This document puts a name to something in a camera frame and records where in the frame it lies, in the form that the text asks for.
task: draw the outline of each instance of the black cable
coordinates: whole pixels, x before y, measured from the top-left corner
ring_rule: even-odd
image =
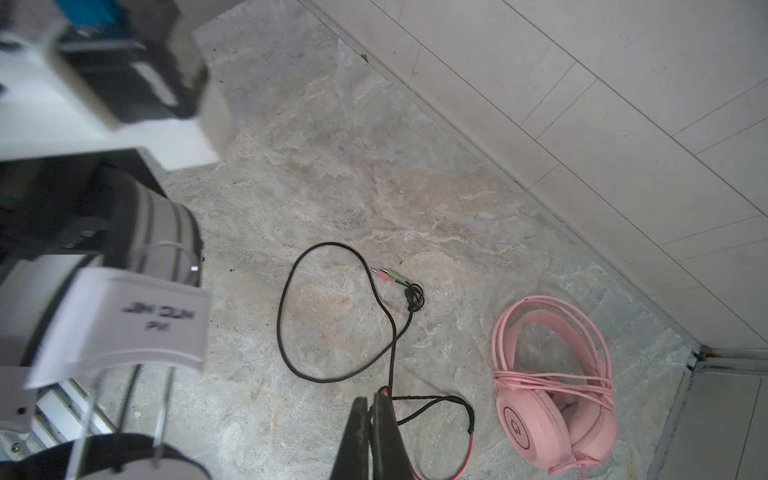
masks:
[[[125,396],[123,397],[123,405],[120,408],[120,420],[118,422],[118,433],[122,433],[125,429],[125,422],[128,416],[128,406],[131,404],[131,397],[134,394],[134,388],[136,386],[136,380],[141,372],[141,365],[134,365],[134,369],[131,372],[131,379],[128,381],[128,387],[125,389]]]
[[[366,274],[368,275],[368,281],[371,284],[371,291],[373,292],[374,298],[376,298],[376,302],[379,304],[383,312],[386,314],[387,319],[389,319],[389,323],[392,325],[392,342],[387,347],[385,347],[381,352],[379,352],[379,354],[374,356],[372,360],[370,360],[364,366],[354,370],[351,373],[347,373],[342,376],[331,377],[327,379],[321,379],[321,378],[310,376],[303,372],[300,372],[290,362],[290,360],[288,360],[288,355],[286,354],[285,347],[283,346],[283,338],[281,336],[281,331],[282,331],[281,326],[283,322],[283,306],[285,303],[286,295],[288,293],[288,287],[290,286],[290,281],[293,278],[293,274],[296,272],[296,268],[299,266],[299,263],[301,263],[301,260],[303,260],[304,257],[306,257],[310,252],[320,247],[340,247],[355,254],[355,256],[360,260],[360,263],[362,263],[363,267],[366,269]],[[296,261],[293,263],[293,266],[290,269],[290,273],[288,274],[288,280],[286,280],[285,287],[283,288],[283,295],[280,297],[280,307],[277,309],[277,322],[276,322],[277,347],[280,349],[280,355],[283,357],[283,361],[286,363],[286,366],[288,367],[288,369],[299,378],[309,380],[310,382],[315,382],[315,383],[335,383],[335,382],[341,382],[343,380],[347,380],[365,371],[368,367],[373,365],[376,362],[376,360],[380,359],[388,349],[392,348],[392,352],[390,353],[390,357],[389,357],[389,383],[387,384],[387,386],[383,386],[381,389],[379,389],[379,393],[386,391],[386,394],[389,395],[392,400],[431,400],[431,402],[427,403],[416,412],[412,413],[411,415],[404,418],[403,420],[399,420],[397,422],[397,425],[402,425],[406,422],[413,420],[414,418],[421,415],[424,411],[426,411],[427,409],[429,409],[430,407],[432,407],[437,403],[453,402],[459,405],[463,405],[467,409],[467,414],[469,416],[469,428],[467,432],[469,433],[469,435],[472,435],[472,433],[475,431],[475,411],[461,397],[454,396],[454,395],[392,396],[392,381],[393,381],[394,372],[395,372],[395,347],[397,344],[397,340],[402,336],[403,333],[406,332],[408,327],[411,325],[413,314],[415,312],[418,312],[424,306],[424,290],[421,288],[419,284],[405,283],[399,280],[396,280],[396,282],[399,283],[400,285],[403,285],[406,288],[405,294],[406,294],[406,299],[408,300],[408,311],[409,311],[408,321],[406,322],[405,326],[402,328],[400,333],[397,333],[397,327],[395,325],[395,320],[392,318],[392,314],[389,313],[389,310],[387,310],[387,308],[384,306],[381,299],[379,298],[379,293],[376,291],[376,285],[373,282],[373,277],[371,276],[370,268],[368,268],[368,263],[366,263],[365,259],[362,258],[362,255],[360,255],[360,253],[358,253],[357,250],[353,249],[348,245],[345,245],[343,243],[337,243],[337,242],[318,243],[317,245],[313,245],[312,247],[308,248],[304,253],[299,255],[299,258],[297,258]]]
[[[373,297],[376,298],[376,302],[379,304],[383,312],[386,314],[387,319],[389,319],[390,325],[392,325],[392,342],[386,347],[384,347],[384,349],[381,352],[379,352],[376,356],[374,356],[373,359],[371,359],[368,363],[354,370],[353,372],[347,373],[345,375],[337,376],[337,377],[321,379],[321,378],[307,375],[303,372],[300,372],[291,363],[291,361],[288,359],[288,355],[286,354],[285,346],[283,346],[281,326],[283,323],[283,305],[285,303],[286,295],[288,294],[288,287],[290,286],[290,281],[293,278],[293,274],[296,272],[296,267],[299,266],[299,263],[301,263],[301,260],[304,260],[304,257],[306,257],[311,251],[320,247],[328,247],[328,246],[340,247],[354,253],[355,256],[360,260],[360,263],[362,263],[362,265],[365,267],[366,274],[368,275],[368,281],[371,284],[371,291],[373,292]],[[422,298],[421,304],[423,305],[424,296],[423,296],[423,290],[421,289],[420,286],[414,284],[414,286],[410,286],[410,288],[406,290],[406,292],[412,292],[412,294],[415,295],[414,290],[411,290],[415,288],[417,288],[418,291],[421,293],[421,298]],[[388,383],[389,391],[391,392],[392,381],[394,380],[394,375],[395,375],[395,347],[396,347],[397,340],[402,336],[403,333],[406,332],[408,327],[411,325],[411,320],[413,319],[413,313],[417,312],[419,309],[416,308],[412,310],[412,306],[409,302],[408,310],[409,310],[408,321],[406,322],[406,325],[402,328],[400,333],[397,333],[397,325],[395,325],[395,319],[392,318],[392,314],[389,312],[389,310],[387,310],[387,308],[384,306],[384,303],[382,303],[381,299],[379,298],[379,293],[376,291],[376,285],[373,282],[373,277],[371,276],[370,269],[368,268],[368,263],[366,263],[366,260],[362,258],[362,255],[360,255],[360,253],[358,253],[357,250],[343,243],[337,243],[337,242],[318,243],[317,245],[313,245],[312,247],[308,248],[304,253],[299,255],[299,258],[297,258],[296,261],[293,262],[293,266],[291,267],[290,273],[288,274],[288,280],[286,280],[286,285],[283,288],[283,295],[280,297],[280,306],[277,309],[277,348],[280,349],[280,355],[283,357],[283,361],[286,363],[286,366],[291,372],[293,372],[294,375],[298,376],[301,379],[309,380],[310,382],[315,382],[315,383],[336,383],[336,382],[342,382],[343,380],[351,379],[355,375],[364,372],[366,369],[368,369],[368,367],[376,363],[376,360],[380,359],[386,353],[386,351],[391,348],[392,352],[390,353],[390,356],[389,356],[389,383]]]

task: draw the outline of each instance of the black ear cushion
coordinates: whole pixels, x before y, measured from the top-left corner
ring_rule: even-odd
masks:
[[[140,433],[112,433],[89,437],[81,475],[86,476],[129,462],[153,458],[152,442],[152,437]],[[56,445],[48,450],[30,455],[20,462],[2,462],[0,463],[0,480],[59,480],[64,478],[72,444],[73,442],[68,442]],[[169,445],[163,448],[163,458],[175,458],[193,463],[210,478],[205,468],[184,457],[181,452]]]

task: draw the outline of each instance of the marble floor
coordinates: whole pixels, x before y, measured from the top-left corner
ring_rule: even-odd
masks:
[[[206,372],[178,376],[171,445],[217,479],[328,477],[352,400],[386,384],[387,362],[336,384],[298,379],[278,353],[275,319],[293,261],[335,240],[424,286],[425,308],[398,343],[394,390],[455,392],[474,406],[463,478],[547,478],[498,423],[488,347],[498,314],[530,293],[580,306],[611,349],[619,439],[591,477],[645,478],[690,351],[679,336],[296,0],[238,5],[196,37],[236,131],[219,164],[161,178],[197,216],[214,295]],[[401,326],[402,289],[379,288]],[[289,355],[318,376],[349,371],[391,334],[362,267],[339,250],[307,257],[285,322]],[[572,369],[558,343],[528,331],[522,359]],[[101,404],[113,417],[126,377],[108,377]],[[154,431],[162,382],[161,369],[144,372],[129,430]],[[401,402],[397,413],[417,408]],[[404,425],[417,470],[450,475],[466,424],[463,408],[444,403]]]

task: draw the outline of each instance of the pink headphones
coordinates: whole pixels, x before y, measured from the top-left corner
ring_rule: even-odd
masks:
[[[564,314],[581,332],[571,327],[563,316],[544,309],[525,313],[505,332],[507,320],[515,309],[533,303]],[[584,375],[516,372],[515,348],[520,330],[526,323],[540,323],[555,332],[576,355]],[[597,336],[604,362],[598,357],[584,323]],[[611,398],[614,389],[611,357],[594,323],[563,300],[546,295],[526,296],[498,318],[493,329],[491,354],[498,418],[520,456],[547,469],[549,475],[581,467],[583,478],[589,465],[600,465],[616,443],[617,424]],[[566,384],[553,377],[580,379],[586,384]]]

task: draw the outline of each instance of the headphone ear cup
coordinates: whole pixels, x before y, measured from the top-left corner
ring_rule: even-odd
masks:
[[[546,392],[501,386],[496,412],[509,442],[524,460],[550,468],[571,456],[568,427]]]
[[[617,423],[611,410],[584,397],[563,410],[565,424],[573,442],[573,452],[601,461],[616,443]]]

